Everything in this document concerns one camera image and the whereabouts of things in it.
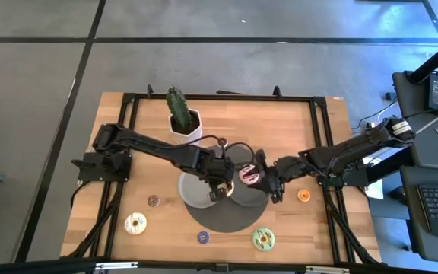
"green donut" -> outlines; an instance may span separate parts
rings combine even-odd
[[[268,251],[275,245],[275,235],[267,228],[258,228],[252,234],[252,243],[260,251]]]

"gray disc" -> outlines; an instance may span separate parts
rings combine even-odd
[[[215,146],[213,149],[216,155],[222,155],[221,148]],[[235,145],[226,151],[226,155],[231,158],[233,163],[246,163],[251,161],[251,151],[240,145]],[[236,172],[234,174],[234,191],[231,199],[242,206],[258,206],[264,201],[268,200],[268,194],[261,190],[249,188],[240,179],[240,175]]]
[[[186,208],[204,227],[216,232],[230,233],[254,224],[265,211],[267,204],[268,200],[258,206],[242,206],[231,199],[223,199],[206,209],[197,209],[187,203]]]
[[[197,176],[186,173],[180,174],[179,193],[183,201],[189,206],[197,209],[213,206],[216,202],[211,201],[209,192],[211,192],[209,185],[199,180]]]

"wooden table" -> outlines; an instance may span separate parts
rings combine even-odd
[[[103,94],[90,142],[94,140],[101,124],[117,122],[121,100],[122,93]],[[263,148],[268,164],[277,158],[297,155],[299,151],[315,147],[307,103],[189,100],[188,105],[200,111],[204,135],[225,137],[229,143],[247,142],[255,150]],[[351,131],[344,100],[330,97],[327,98],[327,105],[334,143],[349,139]],[[135,131],[173,143],[167,126],[168,115],[169,110],[164,100],[140,100]],[[322,125],[320,109],[318,118],[319,125]],[[322,142],[325,144],[322,126],[320,128]],[[213,144],[214,141],[204,140],[201,146]],[[177,189],[180,170],[172,167],[170,162],[134,152],[131,172],[124,186],[119,210],[113,259],[333,263],[322,190],[312,177],[300,178],[287,184],[284,201],[278,204],[270,202],[263,215],[250,227],[234,233],[217,233],[202,227],[187,212]],[[76,196],[62,245],[62,255],[72,252],[93,227],[102,189],[102,183],[90,183]],[[296,194],[300,189],[310,191],[312,198],[309,202],[298,201]],[[153,194],[160,197],[157,208],[147,204],[147,198]],[[367,198],[356,188],[344,188],[344,199],[351,229],[371,256],[380,260]],[[132,212],[142,212],[148,219],[146,230],[138,236],[127,234],[123,228],[125,218]],[[259,227],[270,228],[275,233],[276,244],[273,250],[261,252],[252,245],[252,232]],[[197,233],[202,230],[210,233],[209,244],[201,245],[197,242]],[[337,232],[341,258],[346,260],[342,232],[338,228]],[[107,228],[104,228],[99,255],[103,254],[106,236]]]

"purple coin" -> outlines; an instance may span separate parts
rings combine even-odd
[[[211,237],[209,236],[209,233],[207,233],[206,231],[200,231],[197,234],[197,241],[200,244],[206,244],[209,242],[210,239],[211,239]]]

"cactus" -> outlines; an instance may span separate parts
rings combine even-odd
[[[180,89],[171,87],[168,90],[167,104],[177,126],[181,128],[182,132],[189,132],[192,127],[192,116],[187,107],[186,98]]]

